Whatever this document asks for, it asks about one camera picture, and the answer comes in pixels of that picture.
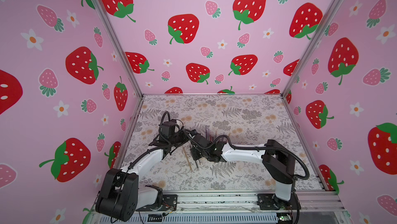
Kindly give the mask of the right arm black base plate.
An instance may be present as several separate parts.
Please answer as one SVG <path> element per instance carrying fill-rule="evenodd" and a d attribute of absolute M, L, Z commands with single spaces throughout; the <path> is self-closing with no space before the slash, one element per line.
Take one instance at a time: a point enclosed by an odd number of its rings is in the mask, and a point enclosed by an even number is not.
<path fill-rule="evenodd" d="M 276 194 L 258 194 L 257 199 L 257 205 L 261 210 L 301 210 L 300 202 L 294 192 L 291 193 L 289 201 L 277 198 Z"/>

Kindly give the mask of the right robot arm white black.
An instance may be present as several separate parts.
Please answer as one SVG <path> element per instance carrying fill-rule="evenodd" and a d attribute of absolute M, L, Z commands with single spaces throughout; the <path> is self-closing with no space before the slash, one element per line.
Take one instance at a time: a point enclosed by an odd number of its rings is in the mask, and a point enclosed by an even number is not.
<path fill-rule="evenodd" d="M 195 161 L 205 158 L 209 162 L 247 162 L 263 165 L 276 181 L 275 197 L 289 202 L 295 181 L 308 180 L 310 172 L 306 164 L 293 152 L 273 139 L 266 144 L 248 146 L 232 144 L 230 137 L 221 135 L 209 141 L 201 134 L 191 131 L 185 135 L 192 143 L 192 157 Z"/>

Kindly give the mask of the yellow pencil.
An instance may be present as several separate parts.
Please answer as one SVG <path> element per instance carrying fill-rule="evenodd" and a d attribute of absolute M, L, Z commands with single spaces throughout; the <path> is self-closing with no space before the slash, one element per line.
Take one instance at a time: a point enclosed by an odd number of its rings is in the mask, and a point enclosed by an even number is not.
<path fill-rule="evenodd" d="M 182 148 L 183 148 L 183 153 L 184 153 L 185 159 L 186 159 L 186 161 L 187 161 L 187 164 L 188 164 L 188 166 L 189 166 L 189 170 L 190 170 L 190 172 L 193 172 L 193 169 L 192 169 L 191 163 L 190 163 L 190 161 L 189 161 L 189 158 L 188 158 L 187 151 L 185 150 L 185 148 L 184 148 L 184 147 L 182 147 Z"/>

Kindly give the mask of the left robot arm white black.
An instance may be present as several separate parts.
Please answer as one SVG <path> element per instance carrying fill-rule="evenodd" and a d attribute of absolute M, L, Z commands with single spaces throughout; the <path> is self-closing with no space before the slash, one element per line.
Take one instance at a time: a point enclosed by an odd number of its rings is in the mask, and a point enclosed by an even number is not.
<path fill-rule="evenodd" d="M 147 151 L 123 168 L 113 168 L 106 173 L 97 196 L 95 211 L 110 217 L 112 222 L 126 222 L 136 210 L 162 208 L 162 188 L 147 185 L 139 189 L 139 180 L 171 154 L 173 147 L 178 148 L 188 141 L 183 127 L 181 121 L 171 119 L 170 113 L 166 111 L 161 118 L 158 135 L 149 144 Z"/>

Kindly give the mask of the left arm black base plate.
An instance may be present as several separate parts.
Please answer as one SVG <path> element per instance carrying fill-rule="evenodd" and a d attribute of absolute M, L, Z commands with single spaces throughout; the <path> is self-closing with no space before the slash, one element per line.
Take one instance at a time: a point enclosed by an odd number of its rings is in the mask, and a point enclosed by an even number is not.
<path fill-rule="evenodd" d="M 161 200 L 157 199 L 152 205 L 142 206 L 136 209 L 139 212 L 166 212 L 175 211 L 177 208 L 178 195 L 163 195 Z"/>

